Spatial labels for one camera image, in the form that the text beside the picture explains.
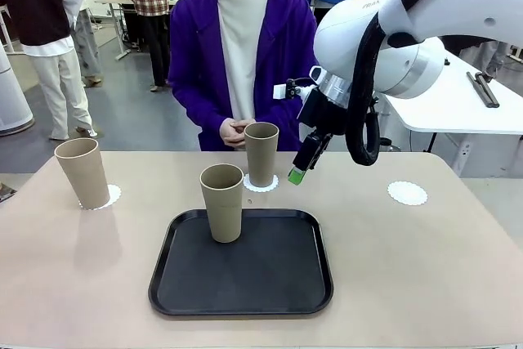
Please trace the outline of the person's left hand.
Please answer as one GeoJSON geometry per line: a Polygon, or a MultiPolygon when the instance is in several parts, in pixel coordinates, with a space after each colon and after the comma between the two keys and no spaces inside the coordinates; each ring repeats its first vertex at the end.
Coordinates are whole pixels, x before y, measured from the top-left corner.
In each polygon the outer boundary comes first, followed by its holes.
{"type": "Polygon", "coordinates": [[[235,130],[235,132],[236,132],[235,138],[238,139],[238,140],[243,140],[244,139],[245,128],[248,127],[252,123],[253,123],[252,119],[245,119],[245,120],[240,120],[240,121],[233,122],[232,123],[232,127],[235,130]]]}

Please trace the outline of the person's right hand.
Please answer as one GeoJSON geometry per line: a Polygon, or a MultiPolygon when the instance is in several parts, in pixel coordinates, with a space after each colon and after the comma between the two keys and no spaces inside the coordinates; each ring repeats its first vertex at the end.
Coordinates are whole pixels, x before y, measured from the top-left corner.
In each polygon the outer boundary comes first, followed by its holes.
{"type": "Polygon", "coordinates": [[[244,133],[236,128],[233,119],[225,119],[219,129],[220,137],[226,146],[239,148],[244,145],[244,133]]]}

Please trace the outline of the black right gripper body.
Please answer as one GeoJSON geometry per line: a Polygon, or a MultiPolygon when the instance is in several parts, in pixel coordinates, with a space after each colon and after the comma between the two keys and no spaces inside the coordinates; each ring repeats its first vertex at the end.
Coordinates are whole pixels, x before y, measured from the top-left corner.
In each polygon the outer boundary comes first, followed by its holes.
{"type": "Polygon", "coordinates": [[[346,131],[347,109],[333,103],[314,87],[303,103],[297,120],[323,134],[341,136],[346,131]]]}

